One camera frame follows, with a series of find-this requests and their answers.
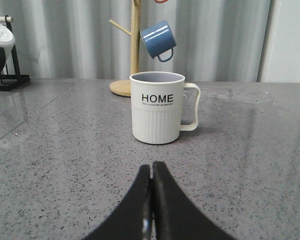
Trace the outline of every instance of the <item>granite countertop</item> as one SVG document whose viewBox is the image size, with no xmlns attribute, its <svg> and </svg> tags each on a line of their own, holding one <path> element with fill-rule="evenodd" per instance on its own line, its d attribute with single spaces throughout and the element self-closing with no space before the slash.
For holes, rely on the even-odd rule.
<svg viewBox="0 0 300 240">
<path fill-rule="evenodd" d="M 300 240 L 300 84 L 198 82 L 198 128 L 149 145 L 110 83 L 33 78 L 0 92 L 0 240 L 83 238 L 153 161 L 238 240 Z"/>
</svg>

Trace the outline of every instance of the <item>mug handle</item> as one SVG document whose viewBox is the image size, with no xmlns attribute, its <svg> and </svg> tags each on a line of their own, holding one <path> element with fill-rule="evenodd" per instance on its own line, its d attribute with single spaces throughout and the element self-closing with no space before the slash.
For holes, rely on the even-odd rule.
<svg viewBox="0 0 300 240">
<path fill-rule="evenodd" d="M 6 53 L 5 49 L 0 47 L 0 73 L 6 65 Z"/>
<path fill-rule="evenodd" d="M 171 48 L 171 56 L 170 56 L 169 58 L 167 58 L 167 59 L 165 59 L 165 60 L 162 60 L 162 59 L 160 58 L 160 55 L 158 55 L 158 59 L 159 59 L 160 62 L 165 63 L 165 62 L 168 62 L 170 59 L 172 59 L 173 56 L 174 56 L 174 49 Z"/>
<path fill-rule="evenodd" d="M 194 103 L 194 116 L 195 120 L 191 124 L 181 124 L 180 125 L 180 131 L 193 131 L 198 127 L 198 106 L 199 106 L 199 99 L 201 95 L 200 88 L 194 84 L 194 83 L 185 83 L 184 84 L 185 89 L 196 89 L 196 97 L 195 97 L 195 103 Z"/>
</svg>

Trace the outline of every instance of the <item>black metal rack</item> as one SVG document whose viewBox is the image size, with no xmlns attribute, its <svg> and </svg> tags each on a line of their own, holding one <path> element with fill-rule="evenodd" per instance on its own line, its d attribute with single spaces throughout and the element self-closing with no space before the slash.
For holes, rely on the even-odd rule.
<svg viewBox="0 0 300 240">
<path fill-rule="evenodd" d="M 7 21 L 7 15 L 5 16 L 5 26 L 12 32 L 12 26 L 9 21 Z M 14 74 L 8 73 L 8 66 L 5 65 L 6 74 L 0 72 L 0 91 L 10 91 L 26 82 L 30 81 L 29 75 L 20 74 L 19 61 L 17 56 L 16 45 L 13 46 L 11 50 L 12 62 L 14 67 Z"/>
</svg>

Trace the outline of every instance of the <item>round wooden base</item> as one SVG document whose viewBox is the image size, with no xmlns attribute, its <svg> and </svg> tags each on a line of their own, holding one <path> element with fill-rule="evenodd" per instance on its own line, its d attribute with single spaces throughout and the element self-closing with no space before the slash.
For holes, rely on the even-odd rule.
<svg viewBox="0 0 300 240">
<path fill-rule="evenodd" d="M 114 81 L 110 84 L 110 90 L 116 95 L 131 97 L 130 80 Z"/>
</svg>

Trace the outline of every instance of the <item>curtain fold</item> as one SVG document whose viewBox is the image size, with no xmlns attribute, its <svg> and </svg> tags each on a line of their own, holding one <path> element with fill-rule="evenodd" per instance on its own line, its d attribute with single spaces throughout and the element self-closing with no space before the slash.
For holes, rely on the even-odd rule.
<svg viewBox="0 0 300 240">
<path fill-rule="evenodd" d="M 0 0 L 14 18 L 21 73 L 31 77 L 128 79 L 131 0 Z M 140 71 L 173 71 L 187 81 L 256 82 L 270 0 L 142 0 L 141 29 L 167 20 L 172 60 L 152 59 L 140 41 Z"/>
</svg>

